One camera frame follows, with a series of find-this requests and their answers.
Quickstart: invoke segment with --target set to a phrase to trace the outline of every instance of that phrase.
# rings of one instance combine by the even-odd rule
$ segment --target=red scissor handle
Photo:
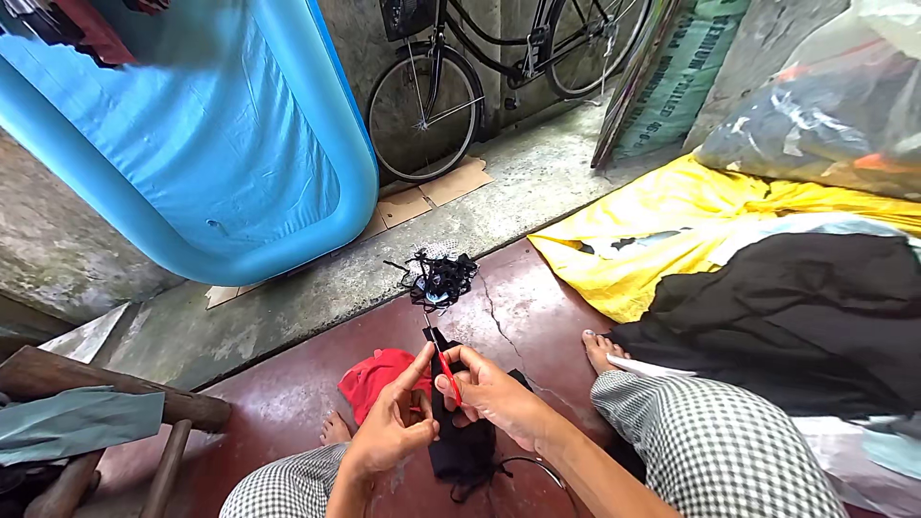
[[[457,382],[454,381],[454,374],[451,373],[451,368],[448,366],[448,361],[445,359],[445,355],[441,354],[441,351],[438,351],[438,361],[441,362],[441,371],[445,373],[445,376],[448,377],[448,381],[451,382],[451,388],[454,389],[454,399],[458,402],[458,406],[461,405],[461,391],[458,390]]]

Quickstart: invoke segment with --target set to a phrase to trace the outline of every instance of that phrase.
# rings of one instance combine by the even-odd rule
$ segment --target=blue inflatable pool
[[[244,286],[350,242],[377,162],[315,0],[95,2],[141,65],[0,37],[0,125],[158,264]]]

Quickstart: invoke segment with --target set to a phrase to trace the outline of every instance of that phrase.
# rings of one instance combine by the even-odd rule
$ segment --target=scissors
[[[437,327],[432,327],[432,323],[428,321],[428,313],[423,313],[426,318],[427,328],[422,330],[422,333],[426,336],[426,340],[435,344],[435,351],[438,353],[438,361],[441,362],[441,371],[445,373],[445,376],[448,377],[448,381],[451,382],[451,388],[454,389],[454,400],[458,402],[458,406],[461,405],[461,391],[458,390],[458,384],[454,381],[454,374],[451,372],[451,368],[448,365],[448,361],[445,359],[445,355],[442,352],[442,349],[448,346],[448,341],[445,340],[445,337],[441,334],[441,331],[438,331]]]

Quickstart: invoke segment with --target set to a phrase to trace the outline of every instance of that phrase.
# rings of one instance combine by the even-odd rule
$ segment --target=bare foot
[[[601,374],[605,371],[619,371],[617,367],[608,363],[607,355],[611,354],[618,358],[630,358],[629,353],[611,340],[601,335],[596,335],[594,331],[586,329],[582,332],[582,343],[585,344],[585,352],[589,356],[591,366],[595,372]]]
[[[331,411],[330,415],[326,416],[326,420],[323,421],[323,429],[322,432],[320,432],[320,444],[328,446],[330,444],[349,442],[351,440],[352,434],[349,433],[348,426],[345,425],[342,416],[335,410]]]

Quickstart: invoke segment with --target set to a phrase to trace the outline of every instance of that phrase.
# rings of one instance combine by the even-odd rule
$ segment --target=red fabric
[[[403,350],[375,349],[373,357],[358,362],[345,372],[338,386],[345,399],[352,405],[355,423],[361,425],[365,422],[367,412],[377,401],[380,389],[396,380],[397,376],[405,371],[414,359],[415,356]],[[413,388],[426,391],[426,395],[431,399],[431,370],[426,369],[426,373],[419,378]]]

